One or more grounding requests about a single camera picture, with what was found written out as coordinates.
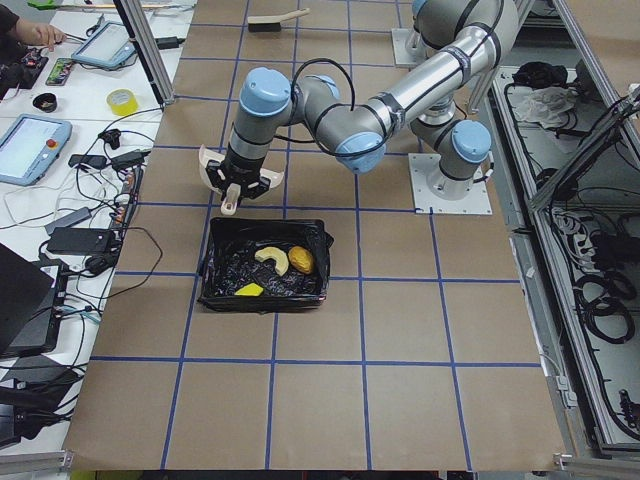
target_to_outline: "brush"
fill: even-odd
[[[309,12],[311,12],[311,9],[303,8],[302,10],[294,10],[282,15],[251,16],[247,17],[247,23],[249,24],[250,32],[279,32],[282,30],[280,22],[304,17]]]

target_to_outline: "person's sleeve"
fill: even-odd
[[[16,25],[19,18],[20,17],[7,7],[0,5],[0,33],[5,34],[11,30]]]

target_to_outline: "brush handle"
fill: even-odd
[[[303,8],[302,10],[294,10],[293,12],[283,13],[282,15],[263,15],[247,17],[247,23],[280,23],[285,20],[292,20],[298,17],[304,17],[309,15],[310,8]]]

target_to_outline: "blue joint cap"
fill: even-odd
[[[335,98],[336,100],[340,100],[340,89],[336,85],[335,80],[331,78],[329,75],[309,75],[309,77],[317,78],[318,80],[320,80],[327,87],[329,87],[329,90],[331,90],[331,95],[333,95],[333,98]]]
[[[291,84],[277,70],[265,67],[249,72],[240,91],[240,105],[256,117],[271,117],[283,111],[291,99]]]
[[[469,163],[482,163],[491,150],[489,130],[473,120],[459,122],[453,128],[451,140],[458,155]]]
[[[413,0],[413,5],[411,5],[411,11],[413,12],[413,16],[418,15],[420,9],[427,3],[427,0]]]
[[[379,148],[364,155],[357,155],[358,152],[368,150],[379,145]],[[387,146],[382,143],[382,137],[375,132],[360,132],[351,135],[343,141],[336,149],[337,153],[355,153],[352,157],[337,157],[338,161],[351,170],[356,175],[367,173],[372,170],[384,157]]]

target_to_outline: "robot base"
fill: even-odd
[[[393,43],[393,56],[398,68],[414,68],[418,65],[416,58],[407,51],[407,39],[412,30],[409,28],[392,28],[391,41]]]
[[[474,183],[469,193],[460,200],[447,200],[433,193],[427,185],[427,177],[430,172],[439,168],[439,162],[440,155],[437,154],[409,154],[413,204],[416,213],[491,215],[491,203],[484,182]],[[476,178],[480,177],[482,172],[478,169]]]

